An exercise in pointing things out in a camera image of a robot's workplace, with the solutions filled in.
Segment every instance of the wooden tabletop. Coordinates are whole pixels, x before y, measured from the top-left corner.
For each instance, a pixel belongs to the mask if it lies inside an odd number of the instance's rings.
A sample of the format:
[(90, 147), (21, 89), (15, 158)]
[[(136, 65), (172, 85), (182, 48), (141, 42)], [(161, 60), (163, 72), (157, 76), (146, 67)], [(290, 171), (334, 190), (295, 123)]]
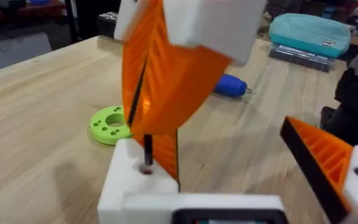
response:
[[(90, 117), (121, 104), (120, 44), (95, 37), (0, 70), (0, 223), (97, 223), (113, 147), (88, 133)], [(321, 209), (279, 136), (289, 114), (318, 125), (345, 68), (318, 72), (268, 57), (256, 40), (227, 73), (256, 95), (212, 94), (179, 130), (184, 192), (279, 194), (292, 223), (322, 223)]]

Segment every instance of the dark floor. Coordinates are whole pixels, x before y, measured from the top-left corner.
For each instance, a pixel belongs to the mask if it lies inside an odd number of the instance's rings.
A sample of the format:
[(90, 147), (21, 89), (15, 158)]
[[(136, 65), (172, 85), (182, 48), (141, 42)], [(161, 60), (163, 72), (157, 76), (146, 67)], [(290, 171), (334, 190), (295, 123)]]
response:
[(48, 36), (52, 50), (71, 44), (70, 30), (65, 18), (58, 20), (36, 19), (0, 23), (0, 40), (12, 39), (44, 32)]

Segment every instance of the green 3d printed ring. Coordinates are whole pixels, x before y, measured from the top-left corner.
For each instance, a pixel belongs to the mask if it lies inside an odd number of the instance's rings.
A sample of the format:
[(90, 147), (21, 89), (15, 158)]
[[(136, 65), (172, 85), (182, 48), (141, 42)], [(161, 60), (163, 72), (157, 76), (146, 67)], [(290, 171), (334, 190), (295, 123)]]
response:
[(91, 118), (89, 126), (93, 137), (103, 144), (115, 145), (118, 139), (131, 136), (121, 106), (110, 106), (98, 111)]

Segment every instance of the teal pencil case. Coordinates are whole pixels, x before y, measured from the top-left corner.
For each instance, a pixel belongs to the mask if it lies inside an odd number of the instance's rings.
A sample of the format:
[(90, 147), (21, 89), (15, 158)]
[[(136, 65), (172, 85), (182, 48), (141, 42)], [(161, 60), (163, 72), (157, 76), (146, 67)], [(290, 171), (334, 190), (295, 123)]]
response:
[(276, 17), (268, 33), (273, 43), (333, 58), (345, 53), (351, 42), (345, 24), (304, 14)]

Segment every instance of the blue screwdriver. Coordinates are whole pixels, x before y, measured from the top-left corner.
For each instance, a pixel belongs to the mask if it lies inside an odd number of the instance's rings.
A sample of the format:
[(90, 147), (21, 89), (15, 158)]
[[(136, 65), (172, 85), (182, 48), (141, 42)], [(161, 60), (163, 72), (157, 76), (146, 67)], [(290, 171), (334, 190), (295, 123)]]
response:
[(215, 86), (214, 92), (233, 98), (241, 97), (246, 93), (255, 93), (248, 88), (247, 84), (244, 81), (228, 74), (222, 75), (222, 77), (218, 81), (218, 84), (216, 84)]

